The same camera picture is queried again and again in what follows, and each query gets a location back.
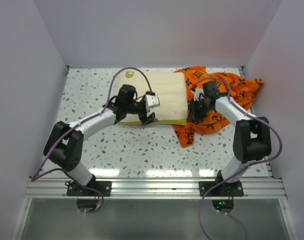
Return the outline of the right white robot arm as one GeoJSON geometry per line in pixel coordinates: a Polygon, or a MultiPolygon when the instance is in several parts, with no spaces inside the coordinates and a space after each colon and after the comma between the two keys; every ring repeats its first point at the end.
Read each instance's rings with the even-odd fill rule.
{"type": "Polygon", "coordinates": [[[217,174],[215,192],[226,196],[232,191],[232,183],[240,180],[248,167],[271,154],[271,138],[268,120],[248,113],[231,96],[231,87],[221,81],[227,92],[220,92],[217,86],[219,79],[205,79],[202,87],[192,85],[193,98],[189,103],[187,120],[198,121],[211,111],[223,115],[234,127],[233,157],[217,174]]]}

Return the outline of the orange patterned pillowcase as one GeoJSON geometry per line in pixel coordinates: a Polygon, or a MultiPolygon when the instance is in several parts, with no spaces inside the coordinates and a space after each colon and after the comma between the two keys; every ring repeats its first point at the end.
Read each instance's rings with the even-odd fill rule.
{"type": "MultiPolygon", "coordinates": [[[[202,87],[206,82],[216,82],[221,93],[228,92],[228,86],[221,81],[225,81],[231,88],[230,96],[245,110],[250,109],[254,102],[254,94],[264,85],[260,78],[245,79],[234,73],[214,72],[208,73],[205,66],[190,66],[175,71],[182,73],[187,89],[187,103],[194,98],[192,87],[197,85],[202,87]]],[[[194,134],[213,134],[227,126],[229,121],[220,113],[212,110],[201,120],[187,122],[185,125],[174,124],[172,127],[180,145],[185,148],[193,144],[194,134]]]]}

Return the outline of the cream pillow yellow edge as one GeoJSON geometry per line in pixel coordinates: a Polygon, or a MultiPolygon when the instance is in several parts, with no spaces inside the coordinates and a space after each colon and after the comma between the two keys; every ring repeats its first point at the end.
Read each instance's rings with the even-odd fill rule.
{"type": "MultiPolygon", "coordinates": [[[[188,104],[184,74],[165,68],[144,68],[142,72],[160,100],[160,106],[151,110],[158,119],[154,124],[185,125],[188,104]]],[[[122,85],[134,86],[138,97],[149,90],[144,77],[138,71],[131,69],[121,72],[116,77],[115,84],[115,93],[118,93],[122,85]]]]}

